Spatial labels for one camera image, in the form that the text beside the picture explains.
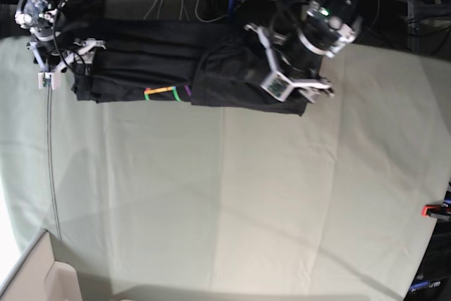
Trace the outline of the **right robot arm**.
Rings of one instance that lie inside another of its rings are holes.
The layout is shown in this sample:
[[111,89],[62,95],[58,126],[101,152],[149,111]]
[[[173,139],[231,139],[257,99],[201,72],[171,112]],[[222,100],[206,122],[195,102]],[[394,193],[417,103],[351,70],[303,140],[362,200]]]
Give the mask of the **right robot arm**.
[[29,30],[33,39],[30,48],[42,69],[51,73],[70,69],[71,64],[80,61],[94,45],[73,51],[63,46],[64,33],[69,23],[98,10],[105,0],[20,0],[16,9],[15,21]]

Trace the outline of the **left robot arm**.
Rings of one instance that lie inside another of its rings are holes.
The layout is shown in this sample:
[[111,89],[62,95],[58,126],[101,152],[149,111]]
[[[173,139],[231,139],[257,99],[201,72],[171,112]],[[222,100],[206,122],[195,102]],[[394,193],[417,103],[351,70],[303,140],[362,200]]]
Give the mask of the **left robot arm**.
[[320,76],[323,58],[333,58],[357,38],[362,18],[359,0],[289,0],[281,4],[268,26],[248,23],[264,48],[269,72],[261,88],[284,102],[300,93],[313,103],[320,94],[334,95],[331,82]]

